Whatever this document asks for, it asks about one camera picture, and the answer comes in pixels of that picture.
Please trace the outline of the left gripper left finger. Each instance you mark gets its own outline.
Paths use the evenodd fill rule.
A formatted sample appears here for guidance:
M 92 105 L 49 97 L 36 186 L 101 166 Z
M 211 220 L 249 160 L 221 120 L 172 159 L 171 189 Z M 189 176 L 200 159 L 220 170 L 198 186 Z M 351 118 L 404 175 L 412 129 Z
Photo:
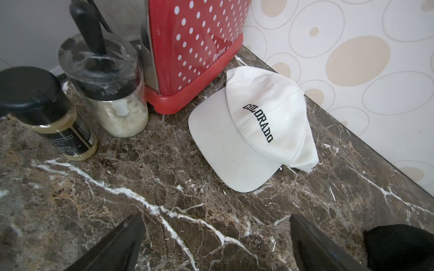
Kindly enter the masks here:
M 67 270 L 134 271 L 144 234 L 141 215 L 130 215 Z

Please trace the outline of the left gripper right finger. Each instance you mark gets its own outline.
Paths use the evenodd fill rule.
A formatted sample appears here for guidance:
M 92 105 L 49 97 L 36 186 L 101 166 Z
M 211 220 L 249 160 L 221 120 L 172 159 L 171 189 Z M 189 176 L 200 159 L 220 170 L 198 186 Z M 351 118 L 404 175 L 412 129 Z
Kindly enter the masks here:
M 294 257 L 301 271 L 368 270 L 300 214 L 291 215 L 290 232 Z

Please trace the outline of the black cap with white label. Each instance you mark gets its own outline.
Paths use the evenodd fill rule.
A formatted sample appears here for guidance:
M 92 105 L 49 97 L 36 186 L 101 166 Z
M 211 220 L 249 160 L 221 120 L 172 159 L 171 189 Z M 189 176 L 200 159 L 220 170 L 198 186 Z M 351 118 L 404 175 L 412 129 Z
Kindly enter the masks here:
M 410 225 L 364 231 L 367 266 L 372 271 L 432 271 L 434 235 Z

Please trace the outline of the white cap back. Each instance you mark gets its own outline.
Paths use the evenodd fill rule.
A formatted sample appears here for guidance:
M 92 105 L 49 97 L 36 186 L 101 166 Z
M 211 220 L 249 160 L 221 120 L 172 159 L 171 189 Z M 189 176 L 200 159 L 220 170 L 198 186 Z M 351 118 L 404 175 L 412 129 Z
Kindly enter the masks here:
M 303 90 L 261 68 L 227 71 L 227 82 L 198 105 L 190 133 L 214 172 L 232 190 L 252 192 L 281 167 L 307 172 L 319 162 Z

